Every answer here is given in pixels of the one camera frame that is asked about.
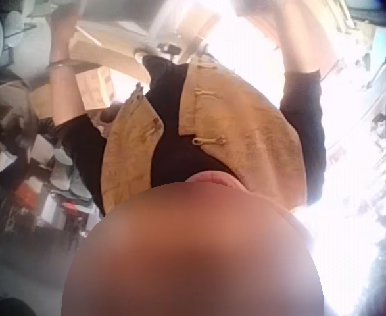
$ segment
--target black shirt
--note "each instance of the black shirt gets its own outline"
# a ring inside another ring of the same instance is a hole
[[[165,129],[157,144],[151,168],[152,187],[183,182],[194,174],[216,170],[236,177],[217,159],[192,145],[195,137],[179,136],[178,123],[181,94],[188,65],[174,65],[158,80],[153,80],[146,98],[162,119]],[[285,96],[280,110],[297,131],[302,144],[308,186],[308,204],[319,200],[326,169],[326,150],[320,106],[320,72],[286,74]],[[79,169],[80,176],[92,193],[95,204],[103,211],[101,169],[106,140],[87,115],[76,117],[59,126],[64,149]]]

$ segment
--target bracelet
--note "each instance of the bracelet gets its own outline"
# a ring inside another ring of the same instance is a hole
[[[71,59],[64,59],[62,61],[55,61],[50,63],[47,67],[47,71],[52,71],[54,69],[62,68],[62,67],[73,67],[77,62]]]

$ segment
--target tan vest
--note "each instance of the tan vest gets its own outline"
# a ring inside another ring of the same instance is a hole
[[[151,188],[153,151],[163,132],[162,120],[138,84],[119,112],[105,149],[105,213]],[[228,166],[250,191],[288,210],[306,205],[305,166],[296,131],[257,89],[222,65],[190,63],[179,135],[195,135],[193,144]]]

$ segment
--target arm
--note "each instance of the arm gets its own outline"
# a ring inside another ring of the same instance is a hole
[[[306,169],[308,204],[322,196],[326,149],[322,126],[320,71],[311,36],[314,17],[301,0],[281,0],[274,8],[285,64],[280,110],[299,135]]]
[[[303,1],[276,0],[274,17],[285,71],[308,73],[319,70],[317,49],[311,32],[318,22]]]
[[[50,62],[69,60],[69,43],[74,35],[77,15],[73,8],[60,7],[52,16]],[[82,97],[71,66],[63,66],[50,71],[53,120],[56,126],[85,114]]]
[[[74,34],[77,16],[68,7],[54,12],[51,21],[53,42],[51,62],[70,57],[68,44]],[[53,120],[65,151],[80,172],[86,188],[103,213],[101,173],[106,140],[85,113],[82,97],[71,66],[51,70]]]

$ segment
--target black sleeve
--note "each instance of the black sleeve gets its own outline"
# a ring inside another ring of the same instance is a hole
[[[320,98],[320,72],[310,74],[287,73],[285,95],[280,111],[297,131],[301,140],[306,168],[308,205],[316,203],[322,196],[326,149],[322,126]]]
[[[73,118],[57,129],[65,152],[73,159],[93,201],[103,214],[101,173],[107,141],[94,127],[88,115]]]

